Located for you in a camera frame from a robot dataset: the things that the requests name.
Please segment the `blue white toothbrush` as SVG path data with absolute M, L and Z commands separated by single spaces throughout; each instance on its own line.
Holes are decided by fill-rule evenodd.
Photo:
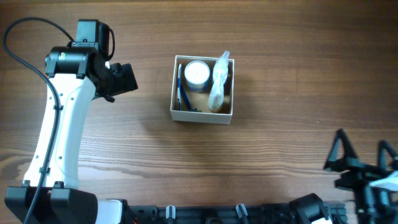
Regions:
M 178 100 L 178 110 L 182 110 L 182 98 L 181 98 L 181 72 L 182 72 L 182 64 L 178 65 L 177 69 L 177 100 Z

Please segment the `blue disposable razor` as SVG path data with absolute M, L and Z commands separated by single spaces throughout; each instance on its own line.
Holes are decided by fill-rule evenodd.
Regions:
M 182 85 L 180 86 L 180 94 L 182 95 L 182 98 L 183 98 L 183 100 L 184 100 L 184 102 L 185 102 L 185 104 L 187 106 L 188 111 L 198 112 L 197 108 L 192 108 L 192 106 L 190 104 L 190 101 L 188 99 L 188 96 L 187 96 L 187 94 L 186 94 L 186 92 L 184 90 L 184 87 Z

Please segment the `cotton swab tub blue label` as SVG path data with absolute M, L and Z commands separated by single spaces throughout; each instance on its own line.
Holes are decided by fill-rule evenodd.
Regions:
M 184 71 L 187 86 L 191 91 L 204 92 L 208 88 L 210 80 L 210 68 L 202 61 L 190 62 Z

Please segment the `clear foamy liquid bottle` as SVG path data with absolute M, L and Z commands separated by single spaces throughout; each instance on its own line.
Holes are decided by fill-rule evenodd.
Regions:
M 222 56 L 217 59 L 213 67 L 213 81 L 215 82 L 218 80 L 222 85 L 225 84 L 228 77 L 229 54 L 230 51 L 226 50 Z

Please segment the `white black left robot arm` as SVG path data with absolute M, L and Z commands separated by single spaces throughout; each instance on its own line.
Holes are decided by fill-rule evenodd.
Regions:
M 129 64 L 111 63 L 114 48 L 108 25 L 81 19 L 68 45 L 46 56 L 40 77 L 47 102 L 39 141 L 22 185 L 8 187 L 4 198 L 22 223 L 137 222 L 125 200 L 100 200 L 78 188 L 78 155 L 91 102 L 113 102 L 138 88 Z

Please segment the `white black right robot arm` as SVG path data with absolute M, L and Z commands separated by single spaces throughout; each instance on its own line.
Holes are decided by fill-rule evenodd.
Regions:
M 377 146 L 377 164 L 360 161 L 343 129 L 336 131 L 323 170 L 340 173 L 337 189 L 354 194 L 358 223 L 397 223 L 397 152 L 385 140 Z M 343 203 L 325 203 L 309 194 L 289 202 L 292 223 L 346 223 Z

